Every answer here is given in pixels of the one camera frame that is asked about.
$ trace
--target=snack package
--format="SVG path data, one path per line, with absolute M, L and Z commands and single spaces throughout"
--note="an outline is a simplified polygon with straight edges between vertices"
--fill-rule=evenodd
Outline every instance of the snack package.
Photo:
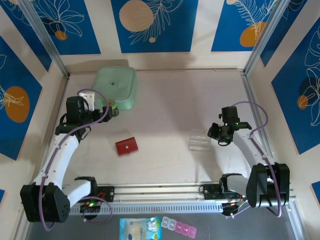
M 121 218 L 119 240 L 162 240 L 161 217 Z

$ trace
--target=green plastic container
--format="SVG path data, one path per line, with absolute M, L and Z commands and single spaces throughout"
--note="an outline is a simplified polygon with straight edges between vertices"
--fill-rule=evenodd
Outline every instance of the green plastic container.
M 136 70 L 128 66 L 105 66 L 96 74 L 92 89 L 100 91 L 108 99 L 115 100 L 119 110 L 131 109 L 137 93 Z M 106 106 L 103 98 L 96 95 L 95 107 Z

